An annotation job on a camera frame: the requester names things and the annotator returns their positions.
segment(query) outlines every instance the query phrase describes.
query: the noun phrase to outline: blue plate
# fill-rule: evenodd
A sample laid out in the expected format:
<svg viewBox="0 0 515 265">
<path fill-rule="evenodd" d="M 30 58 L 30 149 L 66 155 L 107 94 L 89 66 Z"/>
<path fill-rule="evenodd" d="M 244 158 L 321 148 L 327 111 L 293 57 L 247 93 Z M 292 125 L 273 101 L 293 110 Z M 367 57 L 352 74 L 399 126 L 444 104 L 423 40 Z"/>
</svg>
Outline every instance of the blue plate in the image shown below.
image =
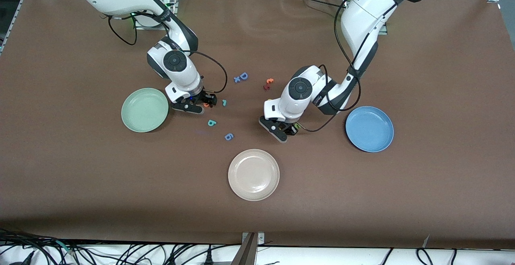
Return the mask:
<svg viewBox="0 0 515 265">
<path fill-rule="evenodd" d="M 393 140 L 393 124 L 390 117 L 372 106 L 362 106 L 353 110 L 347 117 L 345 130 L 351 142 L 366 152 L 380 152 Z"/>
</svg>

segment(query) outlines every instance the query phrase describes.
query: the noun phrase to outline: plate rim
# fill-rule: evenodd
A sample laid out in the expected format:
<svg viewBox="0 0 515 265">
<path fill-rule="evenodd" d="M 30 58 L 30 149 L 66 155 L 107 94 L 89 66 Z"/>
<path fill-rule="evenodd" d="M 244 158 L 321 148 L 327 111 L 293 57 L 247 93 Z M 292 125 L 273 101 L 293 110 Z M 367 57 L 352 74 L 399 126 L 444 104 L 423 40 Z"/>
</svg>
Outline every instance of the plate rim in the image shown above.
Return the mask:
<svg viewBox="0 0 515 265">
<path fill-rule="evenodd" d="M 277 181 L 275 182 L 274 184 L 274 189 L 272 191 L 270 191 L 269 194 L 265 195 L 265 197 L 263 198 L 260 198 L 260 199 L 247 199 L 241 195 L 239 195 L 233 188 L 232 184 L 231 184 L 231 178 L 230 178 L 230 173 L 231 173 L 231 167 L 233 166 L 233 163 L 235 163 L 235 160 L 240 156 L 242 155 L 243 153 L 246 153 L 248 151 L 259 151 L 259 152 L 263 152 L 265 153 L 266 155 L 269 155 L 270 158 L 274 161 L 274 164 L 276 165 L 277 167 Z M 229 186 L 231 188 L 231 190 L 234 192 L 234 194 L 236 194 L 238 197 L 240 197 L 241 199 L 244 199 L 245 201 L 263 201 L 264 199 L 270 197 L 277 189 L 278 185 L 279 185 L 279 180 L 281 178 L 281 169 L 279 168 L 279 164 L 277 163 L 276 159 L 270 155 L 267 151 L 264 151 L 264 150 L 260 150 L 259 148 L 250 148 L 248 150 L 244 150 L 240 153 L 238 153 L 231 161 L 231 163 L 229 164 L 229 169 L 227 170 L 227 180 L 229 181 Z"/>
<path fill-rule="evenodd" d="M 382 114 L 384 114 L 384 116 L 386 116 L 386 118 L 388 119 L 388 124 L 389 124 L 389 127 L 391 127 L 391 138 L 390 140 L 388 141 L 388 144 L 385 145 L 384 148 L 381 148 L 380 150 L 366 150 L 360 146 L 358 146 L 352 139 L 351 137 L 349 137 L 349 129 L 348 129 L 348 124 L 349 124 L 349 119 L 351 118 L 351 116 L 353 114 L 356 114 L 356 113 L 359 113 L 359 111 L 363 110 L 363 109 L 373 109 L 373 110 L 376 110 L 376 111 L 380 111 Z M 395 129 L 393 127 L 393 122 L 392 120 L 390 119 L 390 116 L 388 116 L 388 114 L 386 114 L 384 111 L 382 111 L 381 109 L 375 107 L 375 106 L 359 106 L 357 107 L 356 109 L 354 109 L 353 111 L 351 111 L 351 113 L 349 113 L 349 115 L 347 116 L 347 119 L 345 120 L 345 133 L 347 135 L 347 138 L 350 140 L 350 142 L 352 142 L 352 144 L 357 147 L 358 149 L 364 151 L 364 152 L 370 152 L 370 153 L 376 153 L 376 152 L 381 152 L 381 151 L 384 151 L 385 149 L 387 149 L 390 144 L 393 142 L 393 138 L 394 138 L 394 135 L 395 135 Z"/>
<path fill-rule="evenodd" d="M 128 100 L 131 98 L 131 96 L 133 96 L 134 94 L 142 91 L 142 90 L 148 90 L 148 91 L 153 91 L 155 92 L 156 94 L 158 94 L 160 97 L 164 98 L 165 102 L 166 102 L 166 113 L 164 114 L 164 118 L 162 120 L 162 122 L 160 122 L 160 124 L 158 124 L 156 127 L 154 127 L 153 129 L 150 129 L 150 130 L 147 130 L 147 131 L 138 131 L 138 130 L 134 130 L 132 129 L 131 127 L 129 127 L 127 125 L 127 123 L 125 122 L 125 119 L 124 119 L 124 107 L 127 109 L 127 105 L 129 105 L 128 103 Z M 158 128 L 160 125 L 162 125 L 162 123 L 166 120 L 166 116 L 168 115 L 168 112 L 169 112 L 169 103 L 168 103 L 168 99 L 166 98 L 165 94 L 162 93 L 161 91 L 159 91 L 158 89 L 155 89 L 155 88 L 152 88 L 152 87 L 144 87 L 144 88 L 140 88 L 136 91 L 134 91 L 133 93 L 131 93 L 129 96 L 127 96 L 127 98 L 125 98 L 124 100 L 124 103 L 122 104 L 122 108 L 121 108 L 121 111 L 120 111 L 120 116 L 122 117 L 122 122 L 123 124 L 125 125 L 126 128 L 130 129 L 131 131 L 134 131 L 134 132 L 137 132 L 137 133 L 145 133 L 145 132 L 150 132 L 150 131 L 153 131 L 154 129 Z"/>
</svg>

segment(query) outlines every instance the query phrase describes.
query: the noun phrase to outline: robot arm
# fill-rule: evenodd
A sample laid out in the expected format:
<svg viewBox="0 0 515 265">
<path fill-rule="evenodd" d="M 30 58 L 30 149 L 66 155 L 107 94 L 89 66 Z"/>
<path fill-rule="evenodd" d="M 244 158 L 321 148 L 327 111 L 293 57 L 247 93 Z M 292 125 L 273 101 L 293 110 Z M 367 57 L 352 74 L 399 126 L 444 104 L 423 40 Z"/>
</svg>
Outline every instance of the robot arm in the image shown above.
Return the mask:
<svg viewBox="0 0 515 265">
<path fill-rule="evenodd" d="M 169 28 L 169 37 L 180 49 L 196 51 L 198 38 L 160 0 L 87 0 L 98 12 L 111 16 L 124 16 L 132 12 L 147 10 L 155 15 L 157 23 Z"/>
<path fill-rule="evenodd" d="M 265 102 L 264 116 L 260 118 L 260 124 L 280 142 L 285 142 L 287 135 L 297 133 L 293 124 L 302 116 L 309 102 L 315 104 L 325 115 L 340 113 L 377 52 L 379 30 L 402 1 L 348 1 L 348 6 L 342 13 L 340 26 L 354 60 L 347 69 L 344 81 L 337 84 L 316 66 L 302 67 L 293 75 L 281 98 Z M 305 89 L 300 98 L 299 88 Z"/>
<path fill-rule="evenodd" d="M 197 51 L 198 38 L 160 0 L 87 0 L 96 10 L 110 16 L 146 11 L 156 23 L 168 27 L 167 35 L 147 52 L 147 62 L 162 78 L 171 80 L 165 91 L 175 110 L 201 114 L 198 102 L 216 105 L 216 96 L 204 91 L 197 69 L 188 58 Z"/>
</svg>

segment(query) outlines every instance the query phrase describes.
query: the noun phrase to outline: table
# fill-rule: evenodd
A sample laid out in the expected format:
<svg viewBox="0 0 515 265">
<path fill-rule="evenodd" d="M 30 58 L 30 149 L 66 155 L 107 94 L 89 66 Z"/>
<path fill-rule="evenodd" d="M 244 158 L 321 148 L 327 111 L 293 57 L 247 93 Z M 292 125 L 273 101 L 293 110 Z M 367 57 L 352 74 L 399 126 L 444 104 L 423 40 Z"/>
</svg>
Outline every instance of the table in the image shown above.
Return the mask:
<svg viewBox="0 0 515 265">
<path fill-rule="evenodd" d="M 181 0 L 179 18 L 199 51 L 229 79 L 249 78 L 228 83 L 219 95 L 226 107 L 171 111 L 156 131 L 138 134 L 120 109 L 133 91 L 167 85 L 145 60 L 163 33 L 138 31 L 128 46 L 85 0 L 25 0 L 0 57 L 0 224 L 59 238 L 232 243 L 255 230 L 275 244 L 419 247 L 430 234 L 429 247 L 513 249 L 515 53 L 497 5 L 398 8 L 362 79 L 359 105 L 382 109 L 395 129 L 375 154 L 350 144 L 345 113 L 286 144 L 258 124 L 263 101 L 280 96 L 300 67 L 326 64 L 342 80 L 335 10 L 303 0 Z M 117 24 L 133 36 L 131 23 Z M 192 60 L 208 89 L 221 87 L 216 65 Z M 268 78 L 275 82 L 264 91 Z M 326 119 L 310 106 L 301 122 Z M 278 188 L 263 201 L 238 198 L 227 180 L 233 157 L 249 148 L 280 166 Z"/>
</svg>

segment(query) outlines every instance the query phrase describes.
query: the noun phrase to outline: plate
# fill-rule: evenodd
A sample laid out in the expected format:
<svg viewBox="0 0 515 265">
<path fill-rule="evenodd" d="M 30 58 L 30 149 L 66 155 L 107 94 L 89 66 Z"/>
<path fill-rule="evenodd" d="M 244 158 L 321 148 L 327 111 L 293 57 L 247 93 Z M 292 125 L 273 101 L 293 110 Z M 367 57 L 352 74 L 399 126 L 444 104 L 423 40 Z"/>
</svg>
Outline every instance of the plate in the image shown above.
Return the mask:
<svg viewBox="0 0 515 265">
<path fill-rule="evenodd" d="M 276 190 L 279 184 L 279 166 L 266 151 L 246 150 L 232 160 L 228 178 L 238 197 L 247 201 L 261 201 Z"/>
<path fill-rule="evenodd" d="M 154 88 L 134 91 L 122 106 L 122 121 L 131 131 L 149 132 L 158 128 L 168 115 L 166 96 Z"/>
<path fill-rule="evenodd" d="M 360 150 L 380 152 L 393 140 L 393 124 L 390 117 L 372 106 L 353 110 L 345 124 L 350 141 Z"/>
</svg>

